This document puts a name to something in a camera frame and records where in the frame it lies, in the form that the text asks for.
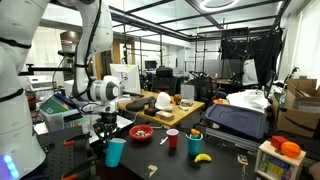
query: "lamp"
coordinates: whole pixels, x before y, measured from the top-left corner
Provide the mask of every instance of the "lamp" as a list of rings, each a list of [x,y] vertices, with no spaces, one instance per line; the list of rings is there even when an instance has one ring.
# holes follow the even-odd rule
[[[225,5],[222,5],[222,6],[216,6],[216,7],[206,6],[210,1],[213,1],[213,0],[203,0],[200,3],[200,8],[205,10],[205,11],[210,11],[210,12],[220,11],[220,10],[223,10],[223,9],[230,8],[230,7],[234,6],[235,4],[237,4],[239,2],[239,0],[232,0],[232,2],[230,2],[228,4],[225,4]]]

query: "black curtain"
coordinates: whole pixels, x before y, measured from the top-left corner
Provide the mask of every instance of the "black curtain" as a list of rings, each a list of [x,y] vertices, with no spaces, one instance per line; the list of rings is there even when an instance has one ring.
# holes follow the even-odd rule
[[[221,41],[222,59],[246,60],[254,58],[258,81],[260,85],[265,85],[269,80],[270,71],[276,72],[277,58],[282,49],[281,37],[282,30],[258,38],[251,38],[249,42],[224,38]]]

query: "banana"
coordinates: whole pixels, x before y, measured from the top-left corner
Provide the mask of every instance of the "banana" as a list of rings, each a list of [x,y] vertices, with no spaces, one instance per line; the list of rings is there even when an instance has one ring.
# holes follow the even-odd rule
[[[198,154],[194,159],[194,162],[197,163],[198,161],[209,161],[211,162],[211,157],[208,154]]]

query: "bowl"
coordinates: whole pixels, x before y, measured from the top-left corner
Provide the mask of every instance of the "bowl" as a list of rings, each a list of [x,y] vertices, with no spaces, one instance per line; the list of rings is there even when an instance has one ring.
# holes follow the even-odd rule
[[[138,131],[143,131],[148,134],[144,136],[139,136],[137,135]],[[147,125],[137,125],[132,127],[129,131],[129,136],[134,140],[140,141],[140,142],[147,141],[152,135],[153,135],[153,129],[152,127]]]

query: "plastic cup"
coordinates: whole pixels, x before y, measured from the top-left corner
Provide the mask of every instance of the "plastic cup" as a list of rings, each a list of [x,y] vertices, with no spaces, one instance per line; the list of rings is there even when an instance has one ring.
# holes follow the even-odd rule
[[[120,138],[114,138],[108,141],[108,149],[105,160],[105,165],[107,167],[118,166],[125,142],[126,140]]]
[[[200,153],[201,140],[203,138],[203,135],[200,135],[200,139],[192,139],[188,136],[188,134],[186,134],[188,138],[188,153],[192,156],[196,156]]]
[[[169,139],[169,147],[170,148],[176,148],[177,147],[178,134],[179,134],[179,131],[176,130],[176,129],[167,130],[167,135],[168,135],[168,139]]]

